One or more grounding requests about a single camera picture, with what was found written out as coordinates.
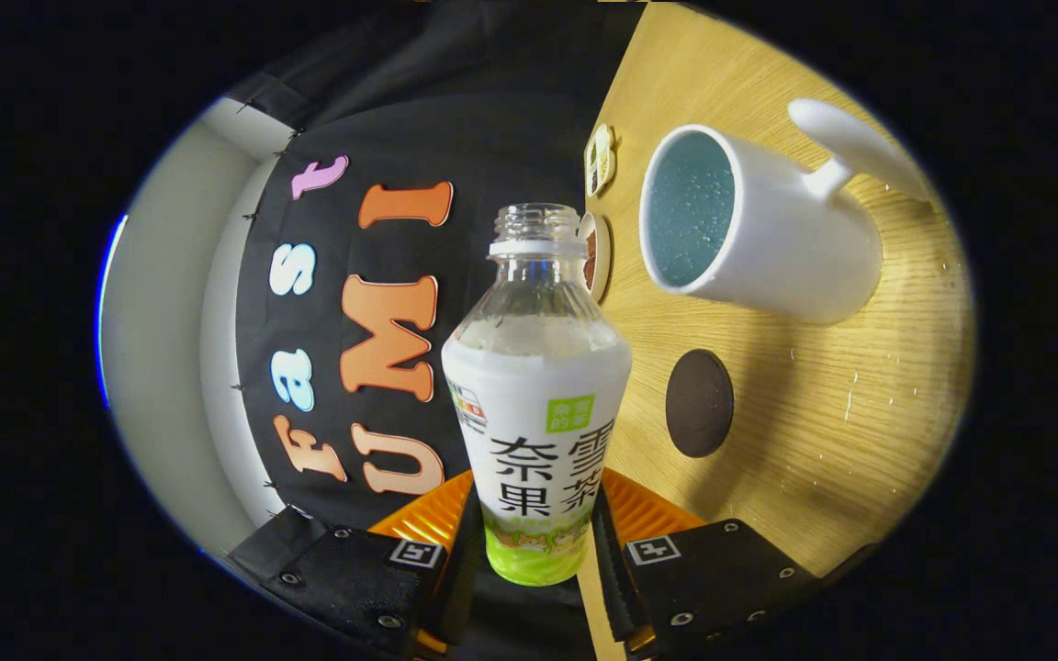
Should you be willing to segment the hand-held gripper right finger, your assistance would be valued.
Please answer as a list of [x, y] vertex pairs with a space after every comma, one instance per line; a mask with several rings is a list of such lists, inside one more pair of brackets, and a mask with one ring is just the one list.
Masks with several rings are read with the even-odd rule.
[[706, 522], [613, 469], [591, 529], [612, 636], [630, 658], [722, 658], [822, 586], [748, 524]]

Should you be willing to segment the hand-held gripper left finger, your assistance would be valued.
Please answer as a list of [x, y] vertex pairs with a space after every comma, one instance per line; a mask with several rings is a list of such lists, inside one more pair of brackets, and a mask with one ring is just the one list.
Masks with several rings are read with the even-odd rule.
[[286, 507], [231, 553], [236, 577], [355, 658], [446, 658], [484, 561], [473, 473], [362, 528]]

